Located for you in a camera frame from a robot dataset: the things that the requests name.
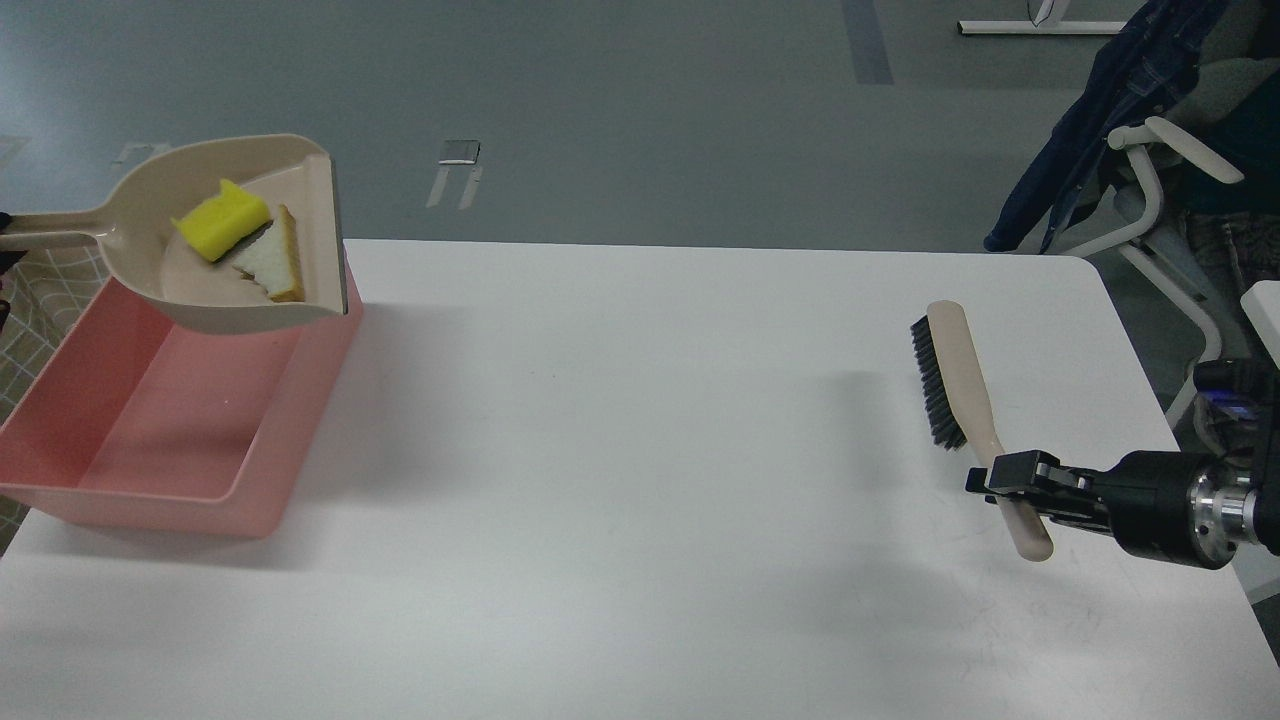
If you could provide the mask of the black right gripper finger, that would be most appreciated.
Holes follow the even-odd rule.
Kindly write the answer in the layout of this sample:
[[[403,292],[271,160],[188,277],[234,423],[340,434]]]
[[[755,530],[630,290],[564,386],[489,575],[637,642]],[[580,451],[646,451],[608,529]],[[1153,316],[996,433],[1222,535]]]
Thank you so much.
[[[1098,477],[1098,470],[1064,465],[1046,451],[1028,450],[998,455],[987,469],[970,469],[965,491],[988,503],[1023,501],[1062,527],[1110,533],[1108,510],[1093,489]]]

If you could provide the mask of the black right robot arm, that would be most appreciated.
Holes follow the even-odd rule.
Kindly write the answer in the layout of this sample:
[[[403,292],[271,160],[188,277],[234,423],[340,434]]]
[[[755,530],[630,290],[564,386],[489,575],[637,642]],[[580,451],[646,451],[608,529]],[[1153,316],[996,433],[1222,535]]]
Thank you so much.
[[[965,488],[988,503],[1023,501],[1140,559],[1217,570],[1244,544],[1276,553],[1277,369],[1224,359],[1197,365],[1192,379],[1215,454],[1138,450],[1097,470],[1028,450],[972,469]]]

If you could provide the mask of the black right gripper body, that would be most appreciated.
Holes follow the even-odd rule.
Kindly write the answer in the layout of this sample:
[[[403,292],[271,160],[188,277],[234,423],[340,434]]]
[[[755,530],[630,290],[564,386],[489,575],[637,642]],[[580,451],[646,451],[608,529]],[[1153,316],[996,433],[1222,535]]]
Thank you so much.
[[[1260,543],[1260,491],[1207,454],[1126,454],[1100,474],[1100,501],[1111,537],[1140,559],[1219,570]]]

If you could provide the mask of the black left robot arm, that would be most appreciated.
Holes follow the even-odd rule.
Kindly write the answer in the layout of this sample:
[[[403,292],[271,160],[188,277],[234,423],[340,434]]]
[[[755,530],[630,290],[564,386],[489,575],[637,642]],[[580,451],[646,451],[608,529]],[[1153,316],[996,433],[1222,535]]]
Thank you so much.
[[[5,231],[9,228],[9,225],[12,223],[13,223],[13,215],[10,215],[9,213],[1,211],[1,232],[3,233],[5,233]],[[26,258],[27,254],[28,254],[28,250],[24,250],[24,249],[1,251],[1,281],[3,281],[1,284],[4,284],[5,277],[13,269],[13,266],[17,265],[18,263],[20,263]],[[10,304],[10,301],[5,296],[1,296],[1,319],[0,319],[1,331],[5,329],[5,325],[6,325],[10,315],[12,315],[12,304]]]

